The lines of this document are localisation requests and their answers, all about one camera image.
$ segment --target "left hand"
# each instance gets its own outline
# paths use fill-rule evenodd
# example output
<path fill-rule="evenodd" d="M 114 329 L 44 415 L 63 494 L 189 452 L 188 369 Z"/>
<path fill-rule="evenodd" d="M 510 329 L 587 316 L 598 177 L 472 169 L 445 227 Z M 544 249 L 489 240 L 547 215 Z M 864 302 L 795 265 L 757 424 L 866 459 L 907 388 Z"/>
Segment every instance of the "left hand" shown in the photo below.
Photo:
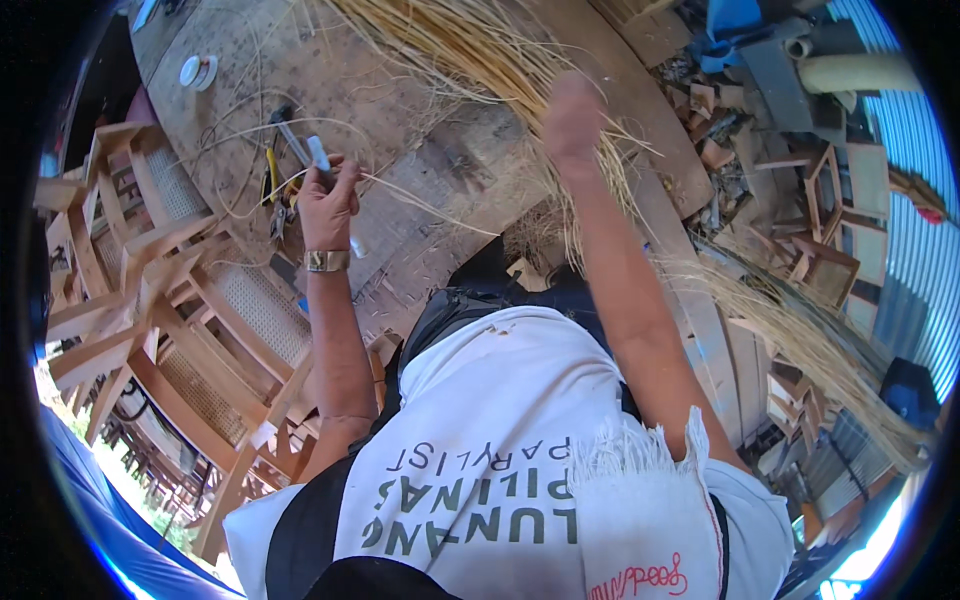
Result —
<path fill-rule="evenodd" d="M 336 185 L 326 190 L 320 170 L 311 166 L 303 178 L 297 199 L 303 244 L 308 251 L 348 251 L 350 217 L 360 210 L 354 187 L 364 172 L 354 160 L 330 155 L 330 166 L 340 167 Z"/>

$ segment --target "blue cloth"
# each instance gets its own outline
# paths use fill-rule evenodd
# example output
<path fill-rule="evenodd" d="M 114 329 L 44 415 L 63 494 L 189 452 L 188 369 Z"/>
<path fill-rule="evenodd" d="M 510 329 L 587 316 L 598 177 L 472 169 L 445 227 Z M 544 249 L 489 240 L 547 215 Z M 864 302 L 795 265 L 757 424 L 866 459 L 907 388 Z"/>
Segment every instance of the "blue cloth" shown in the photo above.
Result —
<path fill-rule="evenodd" d="M 707 29 L 690 43 L 690 54 L 704 73 L 719 73 L 727 64 L 742 64 L 737 46 L 763 38 L 766 29 L 756 0 L 710 0 Z"/>
<path fill-rule="evenodd" d="M 159 600 L 243 597 L 169 542 L 157 551 L 160 534 L 110 484 L 90 449 L 49 408 L 42 406 L 40 413 L 74 518 L 90 544 L 128 579 Z"/>

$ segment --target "woven cane panel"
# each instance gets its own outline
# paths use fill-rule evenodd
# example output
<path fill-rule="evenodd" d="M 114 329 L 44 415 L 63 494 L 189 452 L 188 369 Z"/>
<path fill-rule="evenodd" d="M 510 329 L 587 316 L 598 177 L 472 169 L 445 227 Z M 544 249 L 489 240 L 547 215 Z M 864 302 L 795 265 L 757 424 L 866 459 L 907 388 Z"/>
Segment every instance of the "woven cane panel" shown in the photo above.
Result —
<path fill-rule="evenodd" d="M 233 247 L 218 259 L 235 263 L 249 260 Z M 310 325 L 297 309 L 257 269 L 226 263 L 204 268 L 230 306 L 291 367 L 310 350 Z"/>
<path fill-rule="evenodd" d="M 107 283 L 111 290 L 120 289 L 120 247 L 109 232 L 104 233 L 93 241 L 93 250 L 97 253 Z"/>
<path fill-rule="evenodd" d="M 190 365 L 177 347 L 171 346 L 158 356 L 156 366 L 206 424 L 231 445 L 239 444 L 247 430 L 240 415 Z"/>
<path fill-rule="evenodd" d="M 204 198 L 187 176 L 183 165 L 175 164 L 180 159 L 169 145 L 163 144 L 144 158 L 154 176 L 163 205 L 167 208 L 167 216 L 172 221 L 206 210 Z"/>

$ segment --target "gray plastic pipe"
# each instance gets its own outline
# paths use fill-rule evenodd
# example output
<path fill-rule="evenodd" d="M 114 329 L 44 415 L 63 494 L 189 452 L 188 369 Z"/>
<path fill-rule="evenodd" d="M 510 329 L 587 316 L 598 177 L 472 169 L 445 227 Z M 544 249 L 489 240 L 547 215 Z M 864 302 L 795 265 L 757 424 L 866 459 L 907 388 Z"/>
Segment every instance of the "gray plastic pipe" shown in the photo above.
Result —
<path fill-rule="evenodd" d="M 800 81 L 811 94 L 871 89 L 919 91 L 910 63 L 902 55 L 856 54 L 797 61 Z"/>

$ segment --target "right arm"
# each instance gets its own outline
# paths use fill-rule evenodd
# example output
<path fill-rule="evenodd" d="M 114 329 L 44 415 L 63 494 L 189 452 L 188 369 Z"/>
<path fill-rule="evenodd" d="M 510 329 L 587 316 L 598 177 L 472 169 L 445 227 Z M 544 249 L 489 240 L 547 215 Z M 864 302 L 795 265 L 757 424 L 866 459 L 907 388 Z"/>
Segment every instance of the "right arm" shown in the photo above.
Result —
<path fill-rule="evenodd" d="M 675 460 L 685 456 L 690 407 L 698 406 L 710 458 L 750 472 L 686 359 L 680 331 L 634 226 L 616 205 L 594 156 L 605 123 L 590 82 L 567 73 L 554 84 L 544 144 L 573 196 L 593 301 L 617 365 L 647 426 L 663 425 Z"/>

